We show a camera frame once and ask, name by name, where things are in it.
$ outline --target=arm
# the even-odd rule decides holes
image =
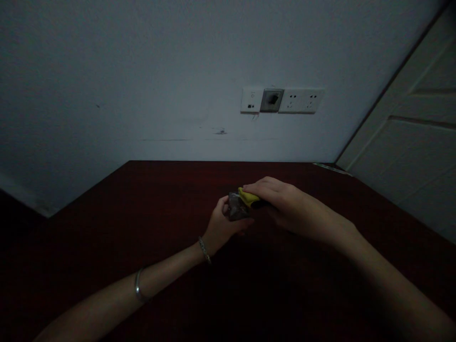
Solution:
[[[265,177],[244,191],[269,201],[276,224],[304,237],[329,244],[346,255],[367,277],[385,307],[385,314],[410,341],[452,341],[451,319],[358,232],[355,225],[290,184]]]
[[[223,215],[228,196],[221,198],[212,212],[203,242],[209,256],[228,242],[230,237],[253,223],[252,219],[229,222]],[[165,259],[141,272],[141,293],[152,298],[182,274],[205,260],[199,243]],[[120,322],[138,310],[143,303],[136,298],[131,274],[62,314],[34,340],[42,341],[97,341]]]

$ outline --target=hand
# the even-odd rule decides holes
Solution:
[[[274,208],[268,211],[276,224],[296,234],[334,247],[359,235],[353,223],[294,185],[264,177],[243,190],[270,202]]]
[[[228,210],[227,201],[228,196],[219,199],[217,206],[210,216],[208,229],[202,237],[210,257],[222,248],[234,234],[247,229],[254,222],[252,218],[230,222],[224,215]]]

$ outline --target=door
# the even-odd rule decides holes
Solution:
[[[453,1],[336,162],[454,243],[455,15]]]

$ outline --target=wall switch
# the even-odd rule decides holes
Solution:
[[[277,113],[284,95],[283,89],[265,89],[261,100],[260,111],[264,113]]]
[[[263,89],[259,87],[246,87],[242,89],[241,113],[259,113]]]
[[[324,89],[285,89],[279,113],[314,114],[324,96]]]

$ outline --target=dark red table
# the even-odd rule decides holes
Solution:
[[[218,198],[266,175],[353,221],[456,318],[456,246],[355,178],[309,163],[130,161],[3,253],[0,338],[29,341],[91,293],[189,246]],[[213,267],[188,272],[106,340],[388,340],[347,260],[254,216]]]

